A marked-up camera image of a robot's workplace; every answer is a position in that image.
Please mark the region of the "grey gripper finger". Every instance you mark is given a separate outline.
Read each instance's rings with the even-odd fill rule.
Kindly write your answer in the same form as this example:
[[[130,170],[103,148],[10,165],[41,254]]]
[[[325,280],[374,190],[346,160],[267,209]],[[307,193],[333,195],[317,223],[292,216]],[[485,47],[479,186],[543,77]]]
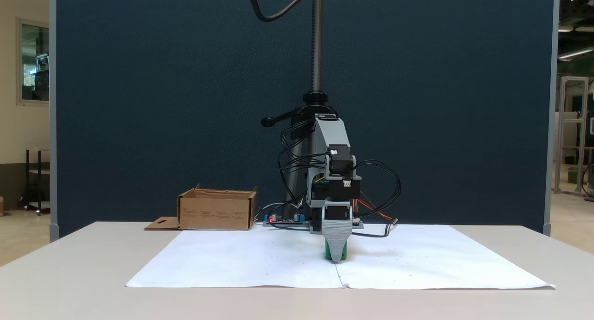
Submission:
[[[352,234],[352,222],[321,221],[325,238],[325,258],[338,263],[346,259],[348,238]]]

